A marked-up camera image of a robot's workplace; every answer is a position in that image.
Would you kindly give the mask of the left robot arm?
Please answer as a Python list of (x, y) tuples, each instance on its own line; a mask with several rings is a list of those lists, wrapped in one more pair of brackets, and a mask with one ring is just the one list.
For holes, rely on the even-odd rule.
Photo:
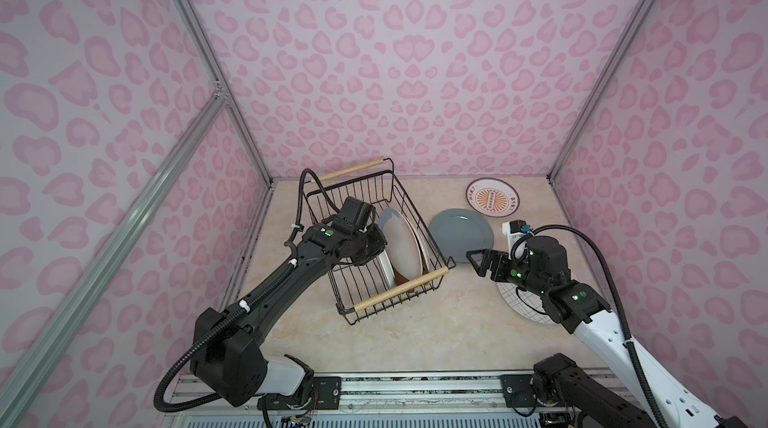
[(208, 309), (195, 324), (189, 367), (217, 399), (237, 407), (255, 396), (282, 397), (304, 405), (314, 371), (286, 355), (261, 351), (280, 317), (319, 278), (347, 261), (364, 265), (383, 252), (384, 235), (374, 207), (349, 197), (340, 211), (309, 227), (281, 266), (240, 301), (219, 312)]

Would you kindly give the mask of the grey-blue plate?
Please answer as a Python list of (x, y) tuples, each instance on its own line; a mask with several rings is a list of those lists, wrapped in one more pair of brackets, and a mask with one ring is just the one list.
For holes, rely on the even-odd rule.
[(448, 209), (436, 215), (429, 232), (441, 253), (457, 264), (468, 264), (468, 251), (492, 249), (494, 233), (479, 214), (464, 209)]

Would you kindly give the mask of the white star cartoon plate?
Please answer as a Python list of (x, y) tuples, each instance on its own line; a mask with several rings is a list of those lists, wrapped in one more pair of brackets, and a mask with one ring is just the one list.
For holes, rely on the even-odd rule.
[(420, 253), (420, 258), (421, 258), (421, 274), (422, 275), (428, 274), (429, 273), (429, 269), (430, 269), (430, 263), (429, 263), (429, 258), (427, 256), (425, 242), (423, 241), (423, 239), (422, 239), (422, 237), (421, 237), (421, 235), (420, 235), (420, 233), (419, 233), (419, 231), (417, 229), (417, 226), (415, 224), (411, 224), (411, 229), (412, 229), (414, 238), (415, 238), (415, 240), (417, 242), (419, 253)]

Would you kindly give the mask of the pastel abstract pattern plate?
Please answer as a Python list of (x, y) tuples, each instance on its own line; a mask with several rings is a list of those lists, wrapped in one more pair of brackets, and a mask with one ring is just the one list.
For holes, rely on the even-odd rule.
[(424, 274), (420, 244), (405, 216), (394, 208), (384, 209), (377, 225), (386, 240), (385, 252), (393, 270), (410, 281)]

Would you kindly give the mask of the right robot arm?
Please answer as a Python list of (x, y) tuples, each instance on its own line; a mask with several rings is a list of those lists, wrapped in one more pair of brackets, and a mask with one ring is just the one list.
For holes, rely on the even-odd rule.
[(558, 353), (535, 364), (534, 401), (573, 407), (580, 420), (599, 427), (742, 426), (696, 397), (637, 342), (619, 305), (572, 278), (556, 239), (522, 233), (507, 253), (472, 250), (466, 258), (480, 277), (538, 297), (544, 314), (596, 354), (634, 399), (628, 402)]

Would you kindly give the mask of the white plate black rim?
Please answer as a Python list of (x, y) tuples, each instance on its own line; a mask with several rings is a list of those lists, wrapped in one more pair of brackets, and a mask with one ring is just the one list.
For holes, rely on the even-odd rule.
[(377, 256), (377, 260), (381, 268), (386, 290), (395, 288), (397, 286), (395, 271), (393, 269), (393, 266), (391, 264), (388, 254), (385, 251), (382, 251)]

